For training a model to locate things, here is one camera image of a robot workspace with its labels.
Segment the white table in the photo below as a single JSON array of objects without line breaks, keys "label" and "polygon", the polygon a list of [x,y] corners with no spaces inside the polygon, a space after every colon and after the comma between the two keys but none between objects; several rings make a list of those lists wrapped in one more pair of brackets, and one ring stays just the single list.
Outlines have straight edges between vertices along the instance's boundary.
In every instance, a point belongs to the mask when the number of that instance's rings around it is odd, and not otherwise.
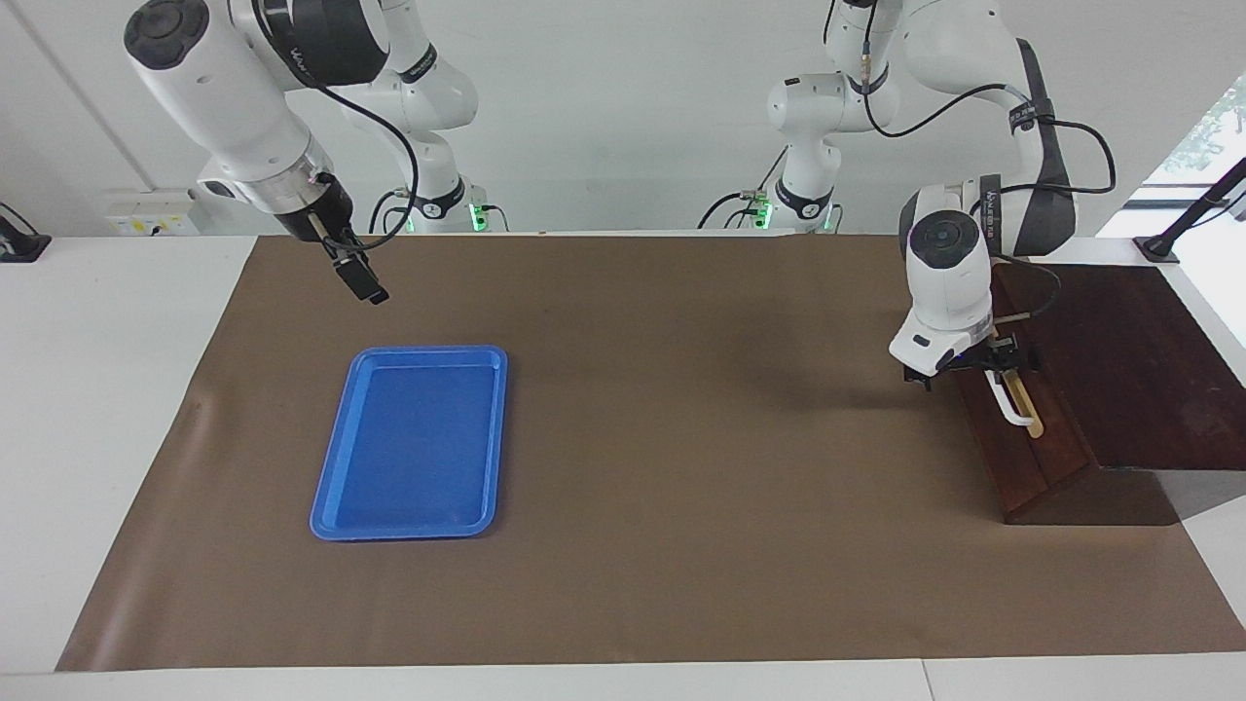
[{"label": "white table", "polygon": [[[1246,654],[52,675],[253,244],[65,238],[35,265],[0,266],[0,699],[1246,697]],[[1104,239],[1055,260],[1144,263]],[[1165,274],[1246,381],[1246,347],[1179,268]],[[1246,620],[1246,501],[1186,528]]]}]

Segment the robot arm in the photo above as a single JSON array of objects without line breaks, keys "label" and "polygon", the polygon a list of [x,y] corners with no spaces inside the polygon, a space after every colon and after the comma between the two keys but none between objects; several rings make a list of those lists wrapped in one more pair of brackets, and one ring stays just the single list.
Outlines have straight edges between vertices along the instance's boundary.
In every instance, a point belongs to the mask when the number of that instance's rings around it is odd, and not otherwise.
[{"label": "robot arm", "polygon": [[992,255],[1042,255],[1077,228],[1054,111],[1033,49],[999,17],[993,0],[911,4],[905,50],[923,85],[962,95],[981,85],[1007,85],[977,97],[1009,117],[1018,169],[933,184],[910,199],[900,218],[901,249],[913,308],[891,354],[921,377],[947,370],[993,330]]},{"label": "robot arm", "polygon": [[378,76],[390,41],[376,0],[148,0],[125,42],[157,101],[211,153],[199,178],[209,192],[321,243],[360,299],[389,298],[350,228],[350,195],[284,97]]},{"label": "robot arm", "polygon": [[[865,110],[865,93],[875,118],[887,125],[900,108],[895,81],[888,80],[888,54],[901,17],[901,2],[880,0],[873,26],[868,27],[875,0],[844,0],[830,20],[826,54],[831,73],[787,78],[770,91],[770,123],[787,138],[787,159],[768,187],[774,207],[770,225],[814,230],[825,225],[842,162],[832,133],[860,133],[873,128]],[[873,47],[876,75],[857,80],[861,46]]]},{"label": "robot arm", "polygon": [[[485,191],[459,172],[450,144],[434,133],[466,126],[476,118],[476,87],[437,54],[411,0],[381,0],[381,10],[392,41],[385,68],[373,82],[338,92],[396,126],[415,149],[420,181],[412,223],[417,230],[483,230],[488,225],[480,210]],[[402,171],[402,182],[412,182],[411,159],[397,137],[353,110],[343,112],[355,127],[389,144]],[[406,189],[401,194],[410,197]]]}]

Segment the plastic tray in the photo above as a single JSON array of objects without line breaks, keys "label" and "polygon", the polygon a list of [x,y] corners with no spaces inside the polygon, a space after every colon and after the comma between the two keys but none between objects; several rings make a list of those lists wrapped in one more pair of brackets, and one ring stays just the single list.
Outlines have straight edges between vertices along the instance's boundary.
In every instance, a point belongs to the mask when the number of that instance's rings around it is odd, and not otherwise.
[{"label": "plastic tray", "polygon": [[374,347],[350,366],[312,532],[323,540],[470,538],[497,506],[506,354]]}]

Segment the wall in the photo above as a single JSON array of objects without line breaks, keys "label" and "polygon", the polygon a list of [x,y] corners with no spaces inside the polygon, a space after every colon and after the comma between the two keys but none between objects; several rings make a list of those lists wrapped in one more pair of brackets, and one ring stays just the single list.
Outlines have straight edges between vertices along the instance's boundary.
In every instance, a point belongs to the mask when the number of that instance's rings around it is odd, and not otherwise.
[{"label": "wall", "polygon": [[[127,65],[120,36],[137,4],[0,0],[0,61],[22,66],[0,76],[0,197],[51,230],[105,233],[97,214],[113,191],[143,188],[145,179],[184,188],[206,161]],[[1085,199],[1083,234],[1110,218],[1246,66],[1240,27],[1227,21],[1239,0],[1002,5],[1038,49],[1060,116],[1098,126],[1115,147],[1121,187]],[[827,68],[822,0],[424,0],[420,9],[442,56],[480,88],[476,123],[449,134],[460,163],[522,229],[694,225],[719,194],[755,186],[781,147],[765,120],[770,86]],[[14,10],[69,68],[69,81],[10,21]],[[897,78],[906,95],[897,125],[946,100],[902,70]],[[335,106],[314,93],[290,102],[360,208],[397,184],[390,156]],[[1013,163],[1004,121],[984,103],[903,143],[873,134],[839,142],[846,230],[890,230],[917,187]],[[1105,177],[1089,138],[1070,133],[1065,146],[1075,182]],[[212,207],[221,232],[275,228],[244,207]]]}]

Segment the tree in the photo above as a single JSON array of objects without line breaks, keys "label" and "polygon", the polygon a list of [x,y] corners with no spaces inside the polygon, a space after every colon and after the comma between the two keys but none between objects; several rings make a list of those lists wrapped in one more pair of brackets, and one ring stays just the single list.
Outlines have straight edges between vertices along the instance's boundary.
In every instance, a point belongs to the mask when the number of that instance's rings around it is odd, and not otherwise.
[{"label": "tree", "polygon": [[1201,171],[1210,166],[1216,156],[1225,152],[1225,147],[1216,143],[1216,136],[1225,128],[1225,115],[1234,115],[1236,133],[1246,129],[1246,75],[1225,92],[1225,96],[1216,102],[1211,111],[1202,117],[1199,126],[1185,137],[1172,151],[1168,161],[1164,161],[1164,171],[1176,173],[1180,171]]}]

